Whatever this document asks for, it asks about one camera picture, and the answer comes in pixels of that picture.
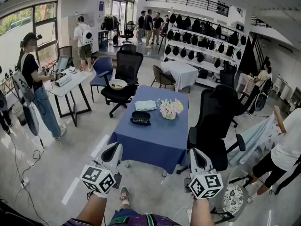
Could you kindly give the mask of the person's purple patterned shirt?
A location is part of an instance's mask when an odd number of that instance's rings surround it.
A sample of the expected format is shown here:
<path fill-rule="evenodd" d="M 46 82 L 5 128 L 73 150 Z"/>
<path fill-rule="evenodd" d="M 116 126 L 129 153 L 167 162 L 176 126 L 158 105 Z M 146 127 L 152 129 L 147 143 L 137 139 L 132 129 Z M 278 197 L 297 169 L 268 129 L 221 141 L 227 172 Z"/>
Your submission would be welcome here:
<path fill-rule="evenodd" d="M 93 226 L 89 222 L 79 219 L 71 218 L 67 220 L 62 226 Z M 180 224 L 172 221 L 168 217 L 143 214 L 127 217 L 114 218 L 107 226 L 181 226 Z"/>

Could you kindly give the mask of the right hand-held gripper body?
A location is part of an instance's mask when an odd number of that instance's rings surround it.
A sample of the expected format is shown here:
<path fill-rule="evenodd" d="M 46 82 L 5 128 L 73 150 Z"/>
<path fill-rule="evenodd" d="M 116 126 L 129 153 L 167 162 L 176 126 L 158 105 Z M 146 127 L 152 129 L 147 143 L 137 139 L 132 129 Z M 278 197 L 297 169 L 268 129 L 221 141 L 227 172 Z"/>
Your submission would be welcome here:
<path fill-rule="evenodd" d="M 195 199 L 214 198 L 222 189 L 222 177 L 216 169 L 191 172 L 184 180 L 185 193 L 192 193 Z"/>

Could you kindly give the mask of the white tablecloth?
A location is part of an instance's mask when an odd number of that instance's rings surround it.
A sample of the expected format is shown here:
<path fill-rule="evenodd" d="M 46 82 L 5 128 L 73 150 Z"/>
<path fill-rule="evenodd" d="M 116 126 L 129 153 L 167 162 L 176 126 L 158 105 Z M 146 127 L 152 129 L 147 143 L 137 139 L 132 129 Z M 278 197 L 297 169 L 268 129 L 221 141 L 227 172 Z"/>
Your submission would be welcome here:
<path fill-rule="evenodd" d="M 174 78 L 176 92 L 187 86 L 194 85 L 198 77 L 198 69 L 177 60 L 161 62 L 160 68 L 165 74 Z"/>

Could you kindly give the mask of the person's right forearm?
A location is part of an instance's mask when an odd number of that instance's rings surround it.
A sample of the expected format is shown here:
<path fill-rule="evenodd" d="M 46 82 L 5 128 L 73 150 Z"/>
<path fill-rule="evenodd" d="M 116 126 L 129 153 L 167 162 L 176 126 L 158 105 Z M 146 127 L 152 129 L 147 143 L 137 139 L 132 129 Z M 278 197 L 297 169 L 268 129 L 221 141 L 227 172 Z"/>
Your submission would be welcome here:
<path fill-rule="evenodd" d="M 193 199 L 190 226 L 215 226 L 207 199 Z"/>

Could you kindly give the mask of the black mesh office chair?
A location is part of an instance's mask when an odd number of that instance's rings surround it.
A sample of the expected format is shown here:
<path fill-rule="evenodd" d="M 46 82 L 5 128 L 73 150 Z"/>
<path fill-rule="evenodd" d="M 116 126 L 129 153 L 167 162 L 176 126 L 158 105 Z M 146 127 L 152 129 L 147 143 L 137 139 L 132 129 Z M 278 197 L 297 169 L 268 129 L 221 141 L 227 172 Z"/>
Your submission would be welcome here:
<path fill-rule="evenodd" d="M 122 90 L 113 90 L 109 86 L 109 81 L 107 81 L 107 85 L 101 90 L 101 94 L 105 97 L 106 104 L 116 104 L 109 112 L 111 118 L 115 110 L 120 106 L 127 108 L 127 104 L 131 102 L 139 86 L 137 75 L 143 62 L 143 54 L 129 47 L 129 44 L 123 45 L 116 53 L 117 66 L 114 78 L 126 81 L 127 86 Z"/>

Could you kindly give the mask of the grey lockers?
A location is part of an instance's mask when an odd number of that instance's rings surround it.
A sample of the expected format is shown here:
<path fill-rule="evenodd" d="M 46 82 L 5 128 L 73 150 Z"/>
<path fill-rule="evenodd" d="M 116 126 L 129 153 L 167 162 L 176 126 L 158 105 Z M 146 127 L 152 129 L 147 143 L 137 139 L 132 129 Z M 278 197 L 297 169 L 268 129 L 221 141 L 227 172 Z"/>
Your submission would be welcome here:
<path fill-rule="evenodd" d="M 91 27 L 91 32 L 92 32 L 92 54 L 97 52 L 99 50 L 99 45 L 98 45 L 98 28 L 95 26 L 95 16 L 93 12 L 85 13 L 85 14 L 80 14 L 80 15 L 74 15 L 74 16 L 69 16 L 68 17 L 68 26 L 69 26 L 69 40 L 70 43 L 69 45 L 72 45 L 72 52 L 74 54 L 77 54 L 78 49 L 77 49 L 77 42 L 73 40 L 74 38 L 74 30 L 78 26 L 77 25 L 77 18 L 79 16 L 84 17 L 84 23 L 89 25 Z"/>

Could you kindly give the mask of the pink flowers in white pot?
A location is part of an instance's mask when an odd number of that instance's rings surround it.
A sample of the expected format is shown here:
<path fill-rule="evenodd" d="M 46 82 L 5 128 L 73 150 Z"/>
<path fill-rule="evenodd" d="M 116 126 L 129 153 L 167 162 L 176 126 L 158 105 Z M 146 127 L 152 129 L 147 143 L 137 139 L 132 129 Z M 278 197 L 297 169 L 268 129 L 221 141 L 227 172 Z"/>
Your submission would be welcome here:
<path fill-rule="evenodd" d="M 160 113 L 165 119 L 174 120 L 178 114 L 184 111 L 183 104 L 175 98 L 174 101 L 171 99 L 158 99 L 158 108 Z"/>

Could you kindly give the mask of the person's blue shorts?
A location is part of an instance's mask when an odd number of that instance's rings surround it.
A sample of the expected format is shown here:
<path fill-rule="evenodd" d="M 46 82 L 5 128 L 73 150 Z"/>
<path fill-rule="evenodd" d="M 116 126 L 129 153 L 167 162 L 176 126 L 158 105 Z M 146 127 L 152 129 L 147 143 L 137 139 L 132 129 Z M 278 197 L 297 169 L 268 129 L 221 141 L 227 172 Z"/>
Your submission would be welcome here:
<path fill-rule="evenodd" d="M 136 216 L 136 215 L 139 215 L 139 213 L 137 213 L 132 209 L 120 209 L 115 211 L 111 221 L 115 220 L 116 218 Z"/>

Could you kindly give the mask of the small black mesh chair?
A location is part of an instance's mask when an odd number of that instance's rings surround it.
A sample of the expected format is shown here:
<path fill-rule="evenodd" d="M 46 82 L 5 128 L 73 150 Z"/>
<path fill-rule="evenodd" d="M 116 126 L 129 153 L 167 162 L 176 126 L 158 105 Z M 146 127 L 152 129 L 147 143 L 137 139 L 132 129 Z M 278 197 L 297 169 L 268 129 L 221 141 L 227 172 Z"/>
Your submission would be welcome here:
<path fill-rule="evenodd" d="M 72 46 L 64 46 L 64 47 L 58 48 L 57 55 L 58 55 L 58 60 L 59 60 L 60 55 L 68 57 L 68 62 L 67 62 L 66 68 L 69 68 L 70 66 L 74 66 L 73 56 L 72 56 Z"/>

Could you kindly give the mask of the person's left forearm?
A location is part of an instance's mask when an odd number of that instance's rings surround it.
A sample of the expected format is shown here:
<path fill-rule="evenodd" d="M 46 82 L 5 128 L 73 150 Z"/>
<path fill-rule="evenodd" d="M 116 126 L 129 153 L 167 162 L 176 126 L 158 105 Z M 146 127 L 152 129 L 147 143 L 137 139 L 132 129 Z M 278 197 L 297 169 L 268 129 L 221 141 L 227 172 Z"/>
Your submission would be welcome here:
<path fill-rule="evenodd" d="M 91 194 L 87 204 L 76 219 L 90 223 L 92 226 L 101 226 L 105 213 L 107 198 Z"/>

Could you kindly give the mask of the white table with black legs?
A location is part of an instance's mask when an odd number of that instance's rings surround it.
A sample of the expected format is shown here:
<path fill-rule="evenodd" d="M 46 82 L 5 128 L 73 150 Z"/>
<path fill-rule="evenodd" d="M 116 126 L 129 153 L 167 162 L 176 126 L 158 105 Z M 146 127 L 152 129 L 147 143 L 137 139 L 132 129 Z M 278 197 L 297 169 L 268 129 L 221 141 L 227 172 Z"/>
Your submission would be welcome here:
<path fill-rule="evenodd" d="M 61 87 L 56 86 L 55 82 L 48 81 L 44 84 L 44 86 L 45 86 L 45 89 L 47 92 L 54 95 L 59 117 L 64 118 L 64 117 L 70 116 L 76 127 L 77 121 L 78 121 L 78 115 L 84 114 L 84 113 L 89 113 L 92 111 L 91 106 L 88 102 L 87 96 L 86 96 L 83 86 L 82 86 L 82 83 L 86 79 L 88 79 L 90 76 L 92 76 L 92 73 L 89 73 L 89 72 L 69 73 L 68 69 L 64 70 L 63 73 L 70 74 L 71 81 L 69 81 L 68 83 L 64 84 Z M 74 96 L 72 93 L 72 90 L 75 89 L 76 87 L 79 88 L 82 98 L 86 104 L 86 107 L 87 107 L 86 109 L 79 110 L 77 108 L 77 105 L 76 105 L 76 102 L 75 102 L 75 99 L 74 99 Z M 59 98 L 64 98 L 66 101 L 67 108 L 68 108 L 66 113 L 62 113 L 60 103 L 59 103 Z"/>

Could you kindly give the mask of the black metal railing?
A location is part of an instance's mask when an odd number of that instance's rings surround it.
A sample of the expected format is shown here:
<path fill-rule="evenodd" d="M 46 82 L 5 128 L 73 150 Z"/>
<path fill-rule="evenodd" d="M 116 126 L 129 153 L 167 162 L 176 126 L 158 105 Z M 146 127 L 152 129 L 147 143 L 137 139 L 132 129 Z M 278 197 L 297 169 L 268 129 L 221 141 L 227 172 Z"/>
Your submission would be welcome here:
<path fill-rule="evenodd" d="M 229 15 L 229 6 L 219 1 L 218 2 L 211 1 L 211 0 L 146 0 L 146 1 L 181 4 L 185 6 L 191 6 L 191 7 L 196 7 L 207 11 L 215 12 L 219 15 L 226 16 L 226 17 L 228 17 Z"/>

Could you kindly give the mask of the pale green wipes packet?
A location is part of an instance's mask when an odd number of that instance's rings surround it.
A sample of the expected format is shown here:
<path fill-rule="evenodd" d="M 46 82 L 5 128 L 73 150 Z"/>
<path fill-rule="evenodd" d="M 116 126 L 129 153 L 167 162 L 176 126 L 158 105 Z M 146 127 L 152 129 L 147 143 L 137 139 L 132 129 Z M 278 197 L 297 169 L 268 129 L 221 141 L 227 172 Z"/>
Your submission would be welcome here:
<path fill-rule="evenodd" d="M 144 112 L 144 111 L 152 111 L 156 110 L 157 106 L 155 101 L 147 100 L 147 101 L 137 101 L 135 102 L 136 111 Z"/>

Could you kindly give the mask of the blue tablecloth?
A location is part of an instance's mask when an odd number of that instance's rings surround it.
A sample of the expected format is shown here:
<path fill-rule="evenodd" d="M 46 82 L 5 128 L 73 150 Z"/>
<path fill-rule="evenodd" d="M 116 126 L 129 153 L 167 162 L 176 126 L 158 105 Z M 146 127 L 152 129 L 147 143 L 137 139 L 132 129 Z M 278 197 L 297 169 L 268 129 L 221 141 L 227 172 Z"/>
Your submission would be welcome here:
<path fill-rule="evenodd" d="M 130 119 L 137 101 L 179 100 L 183 107 L 174 120 L 165 119 L 159 109 L 150 111 L 150 125 L 133 124 Z M 108 140 L 123 145 L 122 160 L 139 161 L 173 174 L 177 165 L 187 164 L 188 96 L 166 89 L 141 85 Z"/>

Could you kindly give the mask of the blue plastic chair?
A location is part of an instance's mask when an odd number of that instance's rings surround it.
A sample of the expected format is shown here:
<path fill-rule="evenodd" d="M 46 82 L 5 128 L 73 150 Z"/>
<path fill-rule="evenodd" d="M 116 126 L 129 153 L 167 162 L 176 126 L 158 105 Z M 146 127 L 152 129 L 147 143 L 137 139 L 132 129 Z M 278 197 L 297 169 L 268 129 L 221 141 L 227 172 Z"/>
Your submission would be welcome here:
<path fill-rule="evenodd" d="M 93 63 L 93 70 L 95 71 L 94 78 L 90 81 L 90 90 L 92 102 L 94 102 L 93 87 L 105 87 L 107 81 L 113 76 L 113 62 L 110 56 L 100 56 Z"/>

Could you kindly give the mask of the black-framed window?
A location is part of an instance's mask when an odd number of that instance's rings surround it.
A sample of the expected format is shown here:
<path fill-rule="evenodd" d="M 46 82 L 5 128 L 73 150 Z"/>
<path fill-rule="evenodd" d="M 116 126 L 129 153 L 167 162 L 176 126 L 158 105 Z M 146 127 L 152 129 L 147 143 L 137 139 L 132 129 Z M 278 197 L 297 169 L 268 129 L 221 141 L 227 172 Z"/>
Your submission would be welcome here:
<path fill-rule="evenodd" d="M 57 2 L 32 5 L 0 17 L 0 55 L 10 55 L 11 65 L 19 54 L 20 41 L 33 32 L 41 35 L 34 57 L 39 65 L 51 65 L 57 60 Z"/>

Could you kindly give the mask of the black standing fan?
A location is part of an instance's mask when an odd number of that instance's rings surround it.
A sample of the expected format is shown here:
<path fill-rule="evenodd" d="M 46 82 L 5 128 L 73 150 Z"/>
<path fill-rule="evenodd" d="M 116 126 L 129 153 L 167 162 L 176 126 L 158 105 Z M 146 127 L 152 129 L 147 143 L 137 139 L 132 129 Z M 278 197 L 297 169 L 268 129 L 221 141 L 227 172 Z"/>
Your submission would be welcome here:
<path fill-rule="evenodd" d="M 119 48 L 120 47 L 120 44 L 119 44 L 119 30 L 118 29 L 114 32 L 114 35 L 112 37 L 112 42 L 113 42 L 113 47 L 114 48 Z"/>

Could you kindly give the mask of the white bowl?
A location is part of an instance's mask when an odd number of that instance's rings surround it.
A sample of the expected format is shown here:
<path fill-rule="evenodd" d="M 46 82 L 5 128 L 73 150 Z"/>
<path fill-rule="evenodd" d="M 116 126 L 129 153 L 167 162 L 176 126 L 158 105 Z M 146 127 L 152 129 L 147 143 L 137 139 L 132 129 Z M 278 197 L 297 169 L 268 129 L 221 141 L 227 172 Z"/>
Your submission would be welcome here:
<path fill-rule="evenodd" d="M 112 86 L 112 84 L 116 84 L 116 85 L 120 85 L 122 86 L 121 88 L 114 88 Z M 112 79 L 109 81 L 109 86 L 113 89 L 113 90 L 122 90 L 127 86 L 127 82 L 124 80 L 120 80 L 120 79 Z"/>

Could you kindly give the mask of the black disc-shaped device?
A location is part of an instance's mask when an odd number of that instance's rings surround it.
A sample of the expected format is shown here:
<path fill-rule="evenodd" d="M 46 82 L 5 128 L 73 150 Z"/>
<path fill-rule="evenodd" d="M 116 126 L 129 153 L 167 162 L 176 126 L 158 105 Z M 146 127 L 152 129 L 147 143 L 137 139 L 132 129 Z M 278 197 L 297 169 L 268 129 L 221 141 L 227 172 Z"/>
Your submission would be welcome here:
<path fill-rule="evenodd" d="M 34 109 L 31 106 L 28 106 L 26 103 L 22 105 L 23 112 L 25 115 L 26 122 L 31 133 L 34 136 L 38 136 L 39 134 L 39 122 L 36 116 Z"/>
<path fill-rule="evenodd" d="M 259 90 L 254 97 L 251 109 L 249 110 L 250 114 L 253 114 L 255 111 L 261 111 L 267 101 L 268 93 L 264 89 Z"/>

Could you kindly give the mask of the garment rack with black bags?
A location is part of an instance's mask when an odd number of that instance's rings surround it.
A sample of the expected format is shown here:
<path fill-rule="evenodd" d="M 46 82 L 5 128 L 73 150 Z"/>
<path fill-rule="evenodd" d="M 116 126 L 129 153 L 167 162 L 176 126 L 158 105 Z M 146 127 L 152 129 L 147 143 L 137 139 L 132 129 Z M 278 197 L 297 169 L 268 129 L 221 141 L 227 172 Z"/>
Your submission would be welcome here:
<path fill-rule="evenodd" d="M 116 15 L 105 15 L 101 30 L 116 31 L 119 28 L 119 21 Z"/>

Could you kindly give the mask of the person's left shoe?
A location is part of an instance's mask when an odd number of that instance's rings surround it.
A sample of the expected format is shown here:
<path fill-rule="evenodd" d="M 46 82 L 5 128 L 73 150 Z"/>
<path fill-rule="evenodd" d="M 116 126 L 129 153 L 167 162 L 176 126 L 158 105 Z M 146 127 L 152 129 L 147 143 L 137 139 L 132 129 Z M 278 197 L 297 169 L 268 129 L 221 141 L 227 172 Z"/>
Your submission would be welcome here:
<path fill-rule="evenodd" d="M 123 201 L 129 201 L 129 191 L 126 186 L 123 186 L 120 191 L 120 198 Z"/>

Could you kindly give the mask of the black staircase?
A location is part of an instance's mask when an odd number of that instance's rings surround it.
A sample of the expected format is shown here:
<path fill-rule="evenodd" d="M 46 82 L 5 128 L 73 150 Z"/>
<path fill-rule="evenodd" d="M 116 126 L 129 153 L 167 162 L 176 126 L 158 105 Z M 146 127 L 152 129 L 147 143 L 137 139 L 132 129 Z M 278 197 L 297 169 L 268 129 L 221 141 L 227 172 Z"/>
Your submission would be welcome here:
<path fill-rule="evenodd" d="M 266 28 L 269 27 L 267 23 L 263 22 L 262 20 L 260 20 L 255 16 L 252 16 L 251 25 L 258 26 L 258 27 L 266 27 Z M 257 55 L 258 65 L 259 67 L 262 67 L 265 58 L 263 56 L 263 52 L 259 43 L 259 35 L 257 35 L 257 33 L 255 32 L 250 32 L 250 35 L 252 37 L 252 47 L 255 49 L 255 54 Z"/>

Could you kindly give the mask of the pale patterned cloth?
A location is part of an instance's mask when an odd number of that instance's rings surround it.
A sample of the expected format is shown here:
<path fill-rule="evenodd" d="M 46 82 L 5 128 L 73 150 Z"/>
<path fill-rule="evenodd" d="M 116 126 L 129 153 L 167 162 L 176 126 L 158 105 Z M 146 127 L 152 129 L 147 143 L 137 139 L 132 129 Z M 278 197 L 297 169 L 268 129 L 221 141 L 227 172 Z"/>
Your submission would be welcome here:
<path fill-rule="evenodd" d="M 236 166 L 246 163 L 256 150 L 260 152 L 260 155 L 270 152 L 280 141 L 283 133 L 273 113 L 270 117 L 244 131 L 241 136 L 246 150 L 242 152 L 236 148 L 231 151 L 228 154 L 228 163 L 230 165 Z"/>

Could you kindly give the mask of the black swivel chair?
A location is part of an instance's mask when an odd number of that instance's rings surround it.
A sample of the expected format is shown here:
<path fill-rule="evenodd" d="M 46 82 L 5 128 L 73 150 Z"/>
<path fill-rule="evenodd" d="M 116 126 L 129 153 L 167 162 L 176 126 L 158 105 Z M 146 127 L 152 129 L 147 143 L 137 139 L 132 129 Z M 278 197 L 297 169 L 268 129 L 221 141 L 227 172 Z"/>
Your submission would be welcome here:
<path fill-rule="evenodd" d="M 126 24 L 126 28 L 124 32 L 121 33 L 120 38 L 123 38 L 124 40 L 121 42 L 121 44 L 130 43 L 133 44 L 133 42 L 129 41 L 129 39 L 132 39 L 134 37 L 134 30 L 135 30 L 135 24 L 133 21 L 129 21 Z"/>

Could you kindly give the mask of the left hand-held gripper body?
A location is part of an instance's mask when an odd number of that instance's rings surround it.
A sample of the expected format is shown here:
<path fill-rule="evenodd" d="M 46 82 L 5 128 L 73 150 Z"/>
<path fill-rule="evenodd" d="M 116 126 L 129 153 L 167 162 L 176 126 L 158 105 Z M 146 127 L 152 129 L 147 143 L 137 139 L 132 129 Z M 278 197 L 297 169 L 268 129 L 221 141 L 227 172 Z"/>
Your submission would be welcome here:
<path fill-rule="evenodd" d="M 112 189 L 119 189 L 122 175 L 112 163 L 99 163 L 92 161 L 94 165 L 86 164 L 80 175 L 80 180 L 90 191 L 99 194 L 108 194 Z"/>

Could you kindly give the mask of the pink-clothed table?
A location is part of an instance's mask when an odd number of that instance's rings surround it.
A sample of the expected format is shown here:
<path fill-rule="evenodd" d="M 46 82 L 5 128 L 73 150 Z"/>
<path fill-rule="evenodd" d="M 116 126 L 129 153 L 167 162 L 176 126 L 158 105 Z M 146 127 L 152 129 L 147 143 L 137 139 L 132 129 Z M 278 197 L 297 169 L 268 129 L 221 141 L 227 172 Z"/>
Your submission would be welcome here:
<path fill-rule="evenodd" d="M 253 83 L 254 77 L 252 77 L 250 75 L 247 75 L 245 73 L 241 73 L 239 75 L 236 91 L 239 92 L 239 93 L 245 92 L 245 93 L 250 95 L 251 91 L 253 90 L 254 85 L 249 86 L 250 89 L 247 90 L 249 81 L 252 81 L 252 83 Z"/>

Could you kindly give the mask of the white appliance box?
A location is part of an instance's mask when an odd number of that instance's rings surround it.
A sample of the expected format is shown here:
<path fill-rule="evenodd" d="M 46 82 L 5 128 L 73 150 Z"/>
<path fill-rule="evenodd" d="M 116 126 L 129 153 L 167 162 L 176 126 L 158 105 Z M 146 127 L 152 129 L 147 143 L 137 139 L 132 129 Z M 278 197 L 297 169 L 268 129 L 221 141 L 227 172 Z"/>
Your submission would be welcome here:
<path fill-rule="evenodd" d="M 64 84 L 71 81 L 71 75 L 68 73 L 57 73 L 55 79 L 55 85 L 58 87 L 63 86 Z"/>

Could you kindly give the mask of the black glasses case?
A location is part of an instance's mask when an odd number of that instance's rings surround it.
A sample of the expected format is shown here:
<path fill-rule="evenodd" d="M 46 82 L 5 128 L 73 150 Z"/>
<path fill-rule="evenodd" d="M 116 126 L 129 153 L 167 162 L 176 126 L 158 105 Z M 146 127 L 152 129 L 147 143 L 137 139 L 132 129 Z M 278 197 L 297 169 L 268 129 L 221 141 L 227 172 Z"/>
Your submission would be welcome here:
<path fill-rule="evenodd" d="M 151 123 L 150 123 L 151 115 L 149 113 L 147 113 L 147 112 L 134 111 L 132 113 L 132 117 L 131 118 L 144 118 L 144 119 L 148 119 L 149 120 L 149 124 L 148 125 L 144 125 L 144 126 L 150 126 L 151 125 Z"/>

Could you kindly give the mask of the black high-back office chair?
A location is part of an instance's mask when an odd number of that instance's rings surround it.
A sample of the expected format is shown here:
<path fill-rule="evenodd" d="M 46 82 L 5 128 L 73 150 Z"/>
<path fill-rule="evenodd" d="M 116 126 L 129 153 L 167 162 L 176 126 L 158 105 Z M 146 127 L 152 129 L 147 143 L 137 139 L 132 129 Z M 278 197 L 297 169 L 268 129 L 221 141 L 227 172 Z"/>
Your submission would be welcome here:
<path fill-rule="evenodd" d="M 232 87 L 219 84 L 214 89 L 203 90 L 198 122 L 189 130 L 187 149 L 196 148 L 205 153 L 216 171 L 226 170 L 228 153 L 236 147 L 242 152 L 246 150 L 240 134 L 236 134 L 236 141 L 228 149 L 224 142 L 233 118 L 244 111 L 244 106 Z"/>

